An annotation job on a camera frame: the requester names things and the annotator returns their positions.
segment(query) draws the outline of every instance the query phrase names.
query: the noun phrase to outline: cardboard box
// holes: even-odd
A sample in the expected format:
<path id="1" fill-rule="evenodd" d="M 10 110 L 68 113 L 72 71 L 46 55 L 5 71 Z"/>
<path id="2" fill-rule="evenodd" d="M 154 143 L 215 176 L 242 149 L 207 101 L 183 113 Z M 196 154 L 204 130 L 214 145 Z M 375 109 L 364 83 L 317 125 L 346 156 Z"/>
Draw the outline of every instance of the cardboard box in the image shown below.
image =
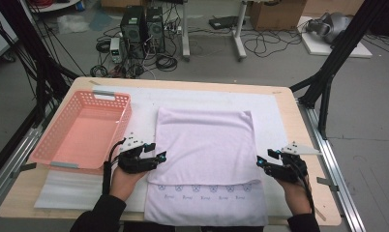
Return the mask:
<path id="1" fill-rule="evenodd" d="M 340 12 L 344 15 L 355 15 L 364 0 L 308 0 L 304 16 L 320 17 L 324 13 Z"/>
<path id="2" fill-rule="evenodd" d="M 294 30 L 307 0 L 283 0 L 274 6 L 253 3 L 250 21 L 256 31 Z"/>
<path id="3" fill-rule="evenodd" d="M 124 12 L 127 6 L 146 6 L 147 0 L 101 0 L 102 7 L 110 12 Z"/>

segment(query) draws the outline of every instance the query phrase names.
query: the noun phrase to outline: basket handle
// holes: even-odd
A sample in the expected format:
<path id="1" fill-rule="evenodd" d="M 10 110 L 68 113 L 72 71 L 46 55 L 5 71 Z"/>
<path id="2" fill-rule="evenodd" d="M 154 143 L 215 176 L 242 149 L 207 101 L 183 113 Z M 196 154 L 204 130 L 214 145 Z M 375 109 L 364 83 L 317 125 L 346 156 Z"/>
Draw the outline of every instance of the basket handle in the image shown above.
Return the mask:
<path id="1" fill-rule="evenodd" d="M 94 95 L 103 95 L 103 96 L 115 97 L 115 93 L 111 92 L 111 91 L 94 90 L 92 92 L 93 92 Z"/>
<path id="2" fill-rule="evenodd" d="M 79 168 L 76 163 L 70 163 L 70 162 L 52 161 L 50 165 L 57 166 L 57 167 Z"/>

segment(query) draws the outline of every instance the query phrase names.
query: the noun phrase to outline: pink plastic basket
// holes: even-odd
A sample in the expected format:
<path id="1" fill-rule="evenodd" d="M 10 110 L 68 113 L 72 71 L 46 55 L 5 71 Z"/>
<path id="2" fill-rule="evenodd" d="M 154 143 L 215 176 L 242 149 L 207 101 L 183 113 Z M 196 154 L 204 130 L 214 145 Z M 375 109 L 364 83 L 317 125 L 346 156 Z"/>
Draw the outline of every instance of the pink plastic basket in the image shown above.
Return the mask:
<path id="1" fill-rule="evenodd" d="M 112 146 L 122 140 L 131 115 L 128 94 L 76 91 L 47 128 L 30 159 L 51 169 L 101 174 Z"/>

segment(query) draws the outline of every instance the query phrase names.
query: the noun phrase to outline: human arm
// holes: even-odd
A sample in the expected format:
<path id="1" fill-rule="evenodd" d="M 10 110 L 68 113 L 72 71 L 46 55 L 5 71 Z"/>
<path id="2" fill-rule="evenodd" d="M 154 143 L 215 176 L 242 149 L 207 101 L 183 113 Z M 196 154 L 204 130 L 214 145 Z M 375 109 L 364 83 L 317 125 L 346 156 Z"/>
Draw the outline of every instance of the human arm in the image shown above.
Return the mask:
<path id="1" fill-rule="evenodd" d="M 125 201 L 137 181 L 146 173 L 128 174 L 119 167 L 113 172 L 109 195 L 102 195 L 92 211 L 83 213 L 74 223 L 71 232 L 112 232 L 119 228 L 119 219 L 126 208 Z"/>
<path id="2" fill-rule="evenodd" d="M 315 215 L 312 214 L 309 198 L 305 189 L 299 183 L 289 183 L 281 180 L 277 182 L 283 187 L 284 198 L 293 217 L 288 219 L 288 224 L 293 232 L 317 232 L 320 231 Z"/>

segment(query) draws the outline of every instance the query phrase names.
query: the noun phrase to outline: black metal pole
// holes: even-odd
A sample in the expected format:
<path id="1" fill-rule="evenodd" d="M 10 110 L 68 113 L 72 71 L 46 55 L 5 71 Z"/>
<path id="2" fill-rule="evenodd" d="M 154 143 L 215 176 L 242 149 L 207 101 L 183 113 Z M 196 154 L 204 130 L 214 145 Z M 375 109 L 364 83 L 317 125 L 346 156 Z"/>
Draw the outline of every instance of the black metal pole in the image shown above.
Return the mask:
<path id="1" fill-rule="evenodd" d="M 388 4 L 389 0 L 365 0 L 321 69 L 314 76 L 290 87 L 292 92 L 296 92 L 309 86 L 304 96 L 299 98 L 299 102 L 308 108 L 313 108 L 315 102 L 322 96 L 318 129 L 324 139 L 326 139 L 326 121 L 333 78 L 366 34 L 375 18 L 382 13 Z"/>

